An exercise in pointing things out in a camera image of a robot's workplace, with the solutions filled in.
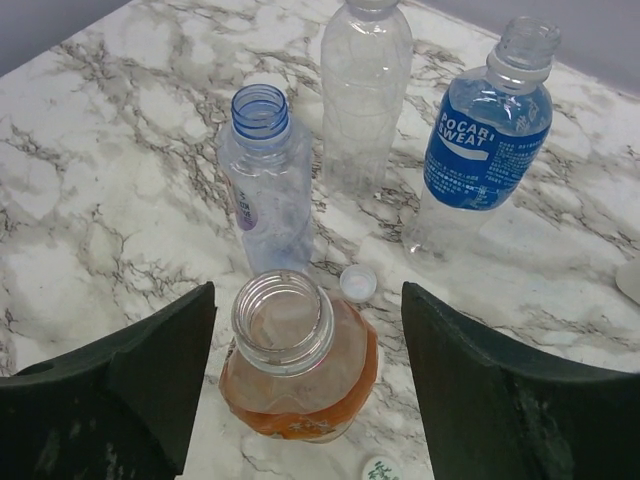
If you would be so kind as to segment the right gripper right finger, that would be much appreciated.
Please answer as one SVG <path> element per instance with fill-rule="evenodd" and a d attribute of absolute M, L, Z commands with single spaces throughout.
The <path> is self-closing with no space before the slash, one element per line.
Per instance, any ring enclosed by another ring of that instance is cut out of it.
<path fill-rule="evenodd" d="M 438 479 L 635 479 L 639 377 L 567 360 L 415 283 L 401 316 Z"/>

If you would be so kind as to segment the purple label water bottle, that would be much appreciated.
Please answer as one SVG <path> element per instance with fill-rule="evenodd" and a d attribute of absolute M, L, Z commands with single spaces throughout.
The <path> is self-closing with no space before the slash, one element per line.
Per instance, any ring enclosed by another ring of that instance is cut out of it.
<path fill-rule="evenodd" d="M 305 270 L 313 251 L 312 134 L 268 84 L 238 90 L 216 156 L 254 274 Z"/>

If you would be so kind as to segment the white green printed bottle cap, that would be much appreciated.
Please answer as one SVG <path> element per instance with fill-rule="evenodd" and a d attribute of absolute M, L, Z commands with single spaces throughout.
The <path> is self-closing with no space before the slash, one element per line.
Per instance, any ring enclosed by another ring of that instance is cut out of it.
<path fill-rule="evenodd" d="M 402 480 L 399 464 L 391 457 L 375 455 L 366 460 L 361 471 L 362 480 Z"/>

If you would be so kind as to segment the orange label drink bottle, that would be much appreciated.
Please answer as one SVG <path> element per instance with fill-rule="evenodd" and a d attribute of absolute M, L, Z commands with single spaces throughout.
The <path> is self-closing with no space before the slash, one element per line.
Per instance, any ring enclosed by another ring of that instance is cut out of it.
<path fill-rule="evenodd" d="M 240 289 L 231 325 L 219 389 L 239 420 L 310 443 L 349 428 L 378 373 L 377 333 L 353 306 L 302 272 L 270 270 Z"/>

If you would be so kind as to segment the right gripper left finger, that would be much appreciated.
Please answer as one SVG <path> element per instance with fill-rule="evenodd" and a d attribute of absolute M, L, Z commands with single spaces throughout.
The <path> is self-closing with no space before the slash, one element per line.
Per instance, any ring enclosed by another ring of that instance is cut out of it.
<path fill-rule="evenodd" d="M 207 282 L 126 328 L 2 378 L 2 478 L 181 475 L 215 317 Z"/>

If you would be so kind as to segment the clear unlabelled plastic bottle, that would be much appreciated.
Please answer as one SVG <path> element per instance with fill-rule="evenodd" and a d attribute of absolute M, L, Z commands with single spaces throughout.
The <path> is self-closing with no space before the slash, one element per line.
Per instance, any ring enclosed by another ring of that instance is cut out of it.
<path fill-rule="evenodd" d="M 397 1 L 347 1 L 321 41 L 322 179 L 366 198 L 380 189 L 411 73 L 413 38 Z"/>

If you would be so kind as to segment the white water bottle cap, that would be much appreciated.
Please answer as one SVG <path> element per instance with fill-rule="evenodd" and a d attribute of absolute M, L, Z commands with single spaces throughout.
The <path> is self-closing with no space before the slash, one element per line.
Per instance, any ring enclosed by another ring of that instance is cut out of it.
<path fill-rule="evenodd" d="M 343 270 L 339 285 L 345 298 L 353 303 L 363 303 L 374 295 L 377 277 L 369 266 L 355 264 Z"/>

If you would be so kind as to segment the blue label Pocari bottle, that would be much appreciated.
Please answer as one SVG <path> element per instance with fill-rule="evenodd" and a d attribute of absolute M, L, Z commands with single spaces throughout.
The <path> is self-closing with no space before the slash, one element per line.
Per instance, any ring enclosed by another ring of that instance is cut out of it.
<path fill-rule="evenodd" d="M 410 257 L 446 261 L 468 249 L 516 190 L 550 131 L 544 83 L 560 43 L 553 23 L 514 18 L 485 64 L 450 82 L 425 150 L 419 210 L 402 232 Z"/>

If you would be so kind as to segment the white PVC pipe frame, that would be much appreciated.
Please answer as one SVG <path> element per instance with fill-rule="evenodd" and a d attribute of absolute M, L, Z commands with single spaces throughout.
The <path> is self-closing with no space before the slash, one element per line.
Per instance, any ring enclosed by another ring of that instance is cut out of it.
<path fill-rule="evenodd" d="M 640 304 L 640 260 L 634 259 L 620 266 L 616 272 L 618 289 L 635 303 Z"/>

